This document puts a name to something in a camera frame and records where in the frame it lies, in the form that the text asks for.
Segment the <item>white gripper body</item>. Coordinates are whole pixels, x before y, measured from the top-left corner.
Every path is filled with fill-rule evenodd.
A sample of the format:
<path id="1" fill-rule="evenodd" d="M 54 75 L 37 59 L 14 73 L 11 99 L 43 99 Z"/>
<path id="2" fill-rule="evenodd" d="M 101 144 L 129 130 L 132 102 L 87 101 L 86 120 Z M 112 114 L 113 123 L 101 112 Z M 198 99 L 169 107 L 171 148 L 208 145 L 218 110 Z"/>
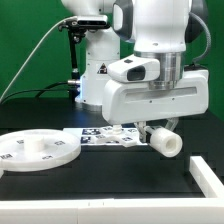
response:
<path id="1" fill-rule="evenodd" d="M 109 80 L 103 94 L 103 118 L 118 125 L 202 114 L 209 103 L 208 78 L 207 70 L 186 71 L 170 90 Z"/>

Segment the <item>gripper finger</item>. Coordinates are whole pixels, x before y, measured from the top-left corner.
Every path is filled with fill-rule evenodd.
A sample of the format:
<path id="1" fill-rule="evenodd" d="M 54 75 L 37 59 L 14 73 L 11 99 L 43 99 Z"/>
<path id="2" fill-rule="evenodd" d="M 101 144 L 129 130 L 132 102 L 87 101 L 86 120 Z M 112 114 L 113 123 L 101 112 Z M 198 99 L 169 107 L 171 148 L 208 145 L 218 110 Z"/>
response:
<path id="1" fill-rule="evenodd" d="M 178 125 L 178 122 L 179 122 L 178 117 L 168 118 L 164 128 L 169 131 L 174 131 L 176 126 Z"/>
<path id="2" fill-rule="evenodd" d="M 153 128 L 147 124 L 146 121 L 136 122 L 134 124 L 136 129 L 139 132 L 139 140 L 142 143 L 150 143 L 150 137 L 152 133 L 154 132 Z"/>

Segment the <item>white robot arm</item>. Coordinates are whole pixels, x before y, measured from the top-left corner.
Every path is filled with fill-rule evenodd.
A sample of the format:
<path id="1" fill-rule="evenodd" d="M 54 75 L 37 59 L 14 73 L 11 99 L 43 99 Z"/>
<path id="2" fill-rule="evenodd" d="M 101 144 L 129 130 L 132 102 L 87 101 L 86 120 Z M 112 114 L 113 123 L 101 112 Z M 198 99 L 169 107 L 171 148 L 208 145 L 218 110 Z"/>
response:
<path id="1" fill-rule="evenodd" d="M 101 8 L 113 14 L 113 30 L 134 44 L 132 55 L 108 66 L 103 118 L 112 125 L 166 119 L 172 130 L 180 117 L 208 108 L 208 70 L 196 57 L 184 64 L 186 45 L 207 27 L 205 0 L 61 0 L 77 16 Z"/>

